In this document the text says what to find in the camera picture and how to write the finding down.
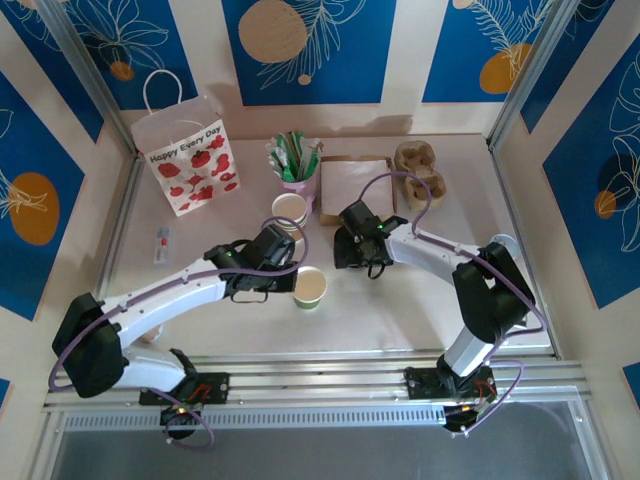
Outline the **pink holder cup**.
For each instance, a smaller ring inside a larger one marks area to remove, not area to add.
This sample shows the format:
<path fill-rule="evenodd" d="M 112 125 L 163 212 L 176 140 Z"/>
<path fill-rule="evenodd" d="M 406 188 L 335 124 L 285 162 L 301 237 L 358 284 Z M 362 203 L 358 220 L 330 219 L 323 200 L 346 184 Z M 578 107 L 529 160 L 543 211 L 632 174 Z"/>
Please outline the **pink holder cup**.
<path fill-rule="evenodd" d="M 319 185 L 319 171 L 316 170 L 308 179 L 299 182 L 285 182 L 280 179 L 279 183 L 284 192 L 295 193 L 303 197 L 307 204 L 307 212 L 312 213 L 316 200 L 316 191 Z"/>

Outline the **white paper bag red print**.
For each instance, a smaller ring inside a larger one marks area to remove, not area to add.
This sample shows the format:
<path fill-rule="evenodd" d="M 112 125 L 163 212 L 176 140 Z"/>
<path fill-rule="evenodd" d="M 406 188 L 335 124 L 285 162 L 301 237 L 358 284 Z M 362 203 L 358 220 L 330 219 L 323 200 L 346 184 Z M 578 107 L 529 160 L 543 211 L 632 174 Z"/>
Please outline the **white paper bag red print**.
<path fill-rule="evenodd" d="M 175 102 L 151 108 L 147 89 L 156 75 L 177 85 Z M 139 153 L 146 161 L 174 214 L 183 216 L 241 186 L 222 118 L 206 96 L 184 100 L 182 83 L 166 69 L 150 73 L 143 84 L 148 114 L 131 126 Z"/>

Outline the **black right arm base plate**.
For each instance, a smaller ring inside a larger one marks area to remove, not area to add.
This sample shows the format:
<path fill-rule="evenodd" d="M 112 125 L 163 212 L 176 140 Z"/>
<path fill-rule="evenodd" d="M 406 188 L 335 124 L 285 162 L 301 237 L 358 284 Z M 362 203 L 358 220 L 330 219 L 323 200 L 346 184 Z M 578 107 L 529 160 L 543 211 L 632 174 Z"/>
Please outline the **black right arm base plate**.
<path fill-rule="evenodd" d="M 488 366 L 480 366 L 470 375 L 460 377 L 445 367 L 407 367 L 403 372 L 411 400 L 481 400 L 493 401 L 496 389 Z"/>

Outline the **brown green striped paper cup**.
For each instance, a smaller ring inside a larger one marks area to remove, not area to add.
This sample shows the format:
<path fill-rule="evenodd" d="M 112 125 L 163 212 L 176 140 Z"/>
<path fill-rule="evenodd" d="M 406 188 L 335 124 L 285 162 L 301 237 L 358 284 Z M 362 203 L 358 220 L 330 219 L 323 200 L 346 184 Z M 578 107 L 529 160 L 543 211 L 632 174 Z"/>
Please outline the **brown green striped paper cup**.
<path fill-rule="evenodd" d="M 276 224 L 287 232 L 295 241 L 302 239 L 300 231 L 295 227 L 296 223 L 301 229 L 306 225 L 307 202 L 295 193 L 279 195 L 272 203 L 272 215 L 276 217 Z"/>

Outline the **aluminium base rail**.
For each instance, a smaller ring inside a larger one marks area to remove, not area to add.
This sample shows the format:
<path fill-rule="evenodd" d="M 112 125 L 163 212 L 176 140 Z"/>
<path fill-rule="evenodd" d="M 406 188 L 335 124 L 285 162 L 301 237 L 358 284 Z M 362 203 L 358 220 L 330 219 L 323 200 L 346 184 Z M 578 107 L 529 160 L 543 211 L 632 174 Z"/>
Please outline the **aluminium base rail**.
<path fill-rule="evenodd" d="M 403 371 L 436 363 L 436 350 L 195 356 L 201 372 L 230 376 L 230 408 L 405 404 Z M 525 366 L 518 370 L 515 361 Z M 545 354 L 501 355 L 493 367 L 499 393 L 522 402 L 588 400 L 582 366 Z"/>

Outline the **aluminium upright post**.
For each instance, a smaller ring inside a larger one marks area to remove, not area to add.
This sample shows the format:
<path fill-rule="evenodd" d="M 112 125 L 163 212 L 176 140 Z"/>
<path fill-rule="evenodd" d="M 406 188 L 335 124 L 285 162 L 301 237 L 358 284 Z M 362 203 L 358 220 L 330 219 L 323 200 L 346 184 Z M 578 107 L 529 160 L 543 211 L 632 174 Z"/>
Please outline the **aluminium upright post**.
<path fill-rule="evenodd" d="M 541 26 L 524 65 L 486 136 L 490 153 L 494 153 L 519 115 L 522 105 L 548 63 L 579 2 L 580 0 L 554 0 L 551 5 L 549 15 Z"/>
<path fill-rule="evenodd" d="M 34 0 L 34 3 L 91 101 L 112 129 L 115 139 L 136 158 L 137 149 L 120 108 L 64 7 L 57 0 Z"/>

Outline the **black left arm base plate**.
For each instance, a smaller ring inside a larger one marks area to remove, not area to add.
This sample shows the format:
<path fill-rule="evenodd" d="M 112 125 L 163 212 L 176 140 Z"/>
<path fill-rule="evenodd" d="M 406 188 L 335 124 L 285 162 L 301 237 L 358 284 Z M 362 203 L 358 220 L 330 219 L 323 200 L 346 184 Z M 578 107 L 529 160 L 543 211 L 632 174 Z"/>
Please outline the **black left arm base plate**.
<path fill-rule="evenodd" d="M 176 400 L 187 405 L 225 404 L 229 393 L 230 374 L 226 372 L 191 373 L 173 390 L 167 392 L 172 400 L 167 400 L 150 389 L 142 391 L 138 403 L 143 406 L 175 404 Z"/>

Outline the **small clear sachet packet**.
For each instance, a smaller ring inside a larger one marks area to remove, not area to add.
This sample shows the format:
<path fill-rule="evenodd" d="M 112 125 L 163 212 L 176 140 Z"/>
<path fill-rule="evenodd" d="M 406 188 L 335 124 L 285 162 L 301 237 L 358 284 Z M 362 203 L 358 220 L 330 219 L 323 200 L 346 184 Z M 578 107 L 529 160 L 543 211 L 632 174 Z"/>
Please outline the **small clear sachet packet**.
<path fill-rule="evenodd" d="M 171 256 L 171 228 L 162 226 L 157 230 L 154 244 L 153 264 L 156 266 L 166 265 Z"/>

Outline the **brown pulp cup carrier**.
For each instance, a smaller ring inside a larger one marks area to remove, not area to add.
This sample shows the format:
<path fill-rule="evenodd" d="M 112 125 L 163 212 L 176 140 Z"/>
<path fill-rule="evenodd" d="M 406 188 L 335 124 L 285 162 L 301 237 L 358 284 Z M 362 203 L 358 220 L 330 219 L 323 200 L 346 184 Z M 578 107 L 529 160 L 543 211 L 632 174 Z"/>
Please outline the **brown pulp cup carrier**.
<path fill-rule="evenodd" d="M 398 172 L 410 173 L 427 185 L 424 187 L 413 177 L 404 176 L 401 180 L 403 197 L 412 211 L 422 210 L 428 200 L 431 200 L 431 209 L 442 204 L 447 187 L 443 176 L 435 169 L 435 151 L 428 142 L 415 140 L 399 144 L 394 163 Z"/>

